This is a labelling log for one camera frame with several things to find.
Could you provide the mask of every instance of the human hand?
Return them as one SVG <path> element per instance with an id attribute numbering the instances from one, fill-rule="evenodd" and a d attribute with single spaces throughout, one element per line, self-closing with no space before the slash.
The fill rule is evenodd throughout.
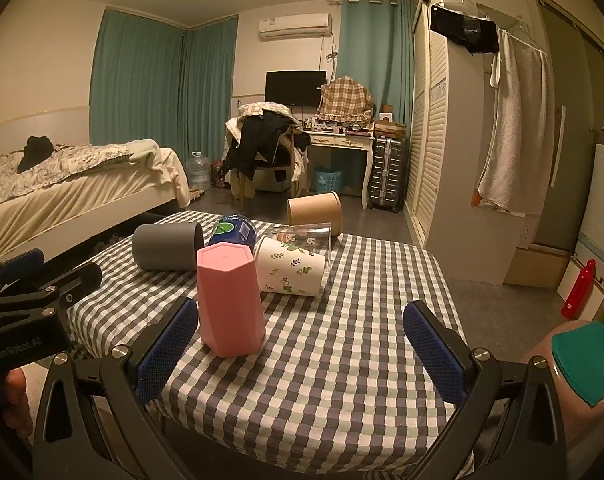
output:
<path id="1" fill-rule="evenodd" d="M 4 410 L 4 422 L 15 430 L 19 437 L 28 438 L 33 433 L 33 419 L 26 396 L 26 376 L 21 368 L 15 368 L 8 373 L 4 387 L 6 399 L 10 404 Z"/>

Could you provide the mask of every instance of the air conditioner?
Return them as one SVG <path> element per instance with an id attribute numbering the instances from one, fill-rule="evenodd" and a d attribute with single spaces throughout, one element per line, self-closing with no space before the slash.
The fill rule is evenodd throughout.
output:
<path id="1" fill-rule="evenodd" d="M 329 12 L 278 16 L 259 22 L 259 37 L 263 40 L 318 38 L 330 36 L 332 25 Z"/>

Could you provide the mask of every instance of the red bottle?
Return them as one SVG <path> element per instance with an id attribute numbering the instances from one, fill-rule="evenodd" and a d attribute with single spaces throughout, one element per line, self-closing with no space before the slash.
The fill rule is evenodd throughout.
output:
<path id="1" fill-rule="evenodd" d="M 584 298 L 593 283 L 595 277 L 595 260 L 589 260 L 578 274 L 578 278 L 573 284 L 569 297 L 564 301 L 560 313 L 566 319 L 576 319 L 580 315 Z"/>

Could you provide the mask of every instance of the checkered tablecloth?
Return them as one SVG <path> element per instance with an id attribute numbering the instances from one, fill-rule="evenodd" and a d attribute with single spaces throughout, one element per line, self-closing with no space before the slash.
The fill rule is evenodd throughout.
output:
<path id="1" fill-rule="evenodd" d="M 219 219 L 184 212 L 166 222 Z M 258 233 L 273 226 L 255 222 Z M 192 272 L 147 272 L 131 238 L 94 258 L 101 288 L 69 311 L 73 337 L 94 356 L 134 340 L 182 295 Z M 196 334 L 157 408 L 187 428 L 264 462 L 306 473 L 395 471 L 416 462 L 453 413 L 434 391 L 402 329 L 424 300 L 461 333 L 437 261 L 420 248 L 342 234 L 317 297 L 262 293 L 258 355 L 220 359 Z"/>

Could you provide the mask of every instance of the green pad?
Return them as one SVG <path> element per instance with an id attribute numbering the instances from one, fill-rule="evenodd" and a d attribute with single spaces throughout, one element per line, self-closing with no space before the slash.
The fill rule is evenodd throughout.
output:
<path id="1" fill-rule="evenodd" d="M 604 398 L 604 325 L 589 323 L 551 338 L 551 351 L 566 382 L 589 406 Z"/>

